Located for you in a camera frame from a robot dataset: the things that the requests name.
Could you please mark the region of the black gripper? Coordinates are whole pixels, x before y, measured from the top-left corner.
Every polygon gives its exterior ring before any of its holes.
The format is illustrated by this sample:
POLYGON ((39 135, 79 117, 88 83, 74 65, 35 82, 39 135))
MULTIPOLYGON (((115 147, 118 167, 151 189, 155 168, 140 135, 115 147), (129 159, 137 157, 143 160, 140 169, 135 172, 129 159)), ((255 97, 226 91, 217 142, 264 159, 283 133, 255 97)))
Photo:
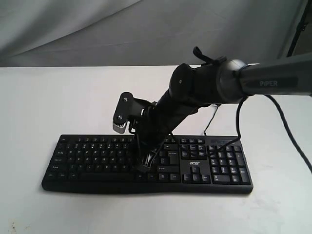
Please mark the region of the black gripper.
POLYGON ((146 109, 145 115, 134 121, 136 135, 130 144, 133 167, 141 172, 150 171, 153 161, 159 156, 160 146, 187 116, 198 112, 198 107, 177 102, 158 102, 146 109))

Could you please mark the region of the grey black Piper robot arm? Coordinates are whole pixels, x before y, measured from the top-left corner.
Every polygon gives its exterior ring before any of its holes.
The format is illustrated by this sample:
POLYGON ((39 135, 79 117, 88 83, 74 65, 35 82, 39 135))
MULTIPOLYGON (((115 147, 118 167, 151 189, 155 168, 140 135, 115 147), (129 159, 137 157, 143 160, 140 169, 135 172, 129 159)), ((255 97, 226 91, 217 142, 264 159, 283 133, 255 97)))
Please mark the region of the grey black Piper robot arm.
POLYGON ((312 57, 309 54, 248 65, 238 59, 206 59, 192 68, 179 65, 169 88, 154 103, 140 100, 132 115, 137 154, 136 169, 148 172, 167 135, 189 115, 211 104, 237 104, 250 96, 310 96, 312 57))

